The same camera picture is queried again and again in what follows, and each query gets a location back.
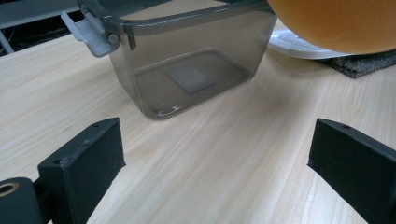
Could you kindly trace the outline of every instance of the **light wood surface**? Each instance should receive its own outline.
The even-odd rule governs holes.
[[[365,223],[308,152],[317,118],[396,148],[394,73],[350,79],[268,49],[248,83],[154,121],[69,35],[0,58],[0,179],[38,178],[50,153],[120,117],[127,166],[90,223]]]

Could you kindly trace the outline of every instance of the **gray square object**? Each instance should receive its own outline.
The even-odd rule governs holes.
[[[188,94],[203,90],[215,83],[212,77],[193,65],[180,66],[167,75]]]

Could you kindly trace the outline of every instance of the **gray plastic box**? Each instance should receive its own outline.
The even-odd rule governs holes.
[[[167,119],[257,72],[276,16],[264,0],[78,0],[63,19],[97,57],[109,53],[143,114]]]

